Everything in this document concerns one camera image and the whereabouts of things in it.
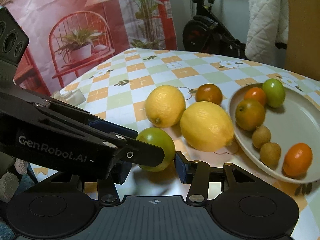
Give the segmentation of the gloved left hand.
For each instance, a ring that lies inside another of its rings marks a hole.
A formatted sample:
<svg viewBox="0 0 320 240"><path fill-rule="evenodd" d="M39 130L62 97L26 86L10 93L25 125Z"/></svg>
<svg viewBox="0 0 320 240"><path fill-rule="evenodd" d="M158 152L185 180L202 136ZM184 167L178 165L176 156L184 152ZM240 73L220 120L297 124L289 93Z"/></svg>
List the gloved left hand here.
<svg viewBox="0 0 320 240"><path fill-rule="evenodd" d="M11 200L27 170L28 162L1 152L1 202Z"/></svg>

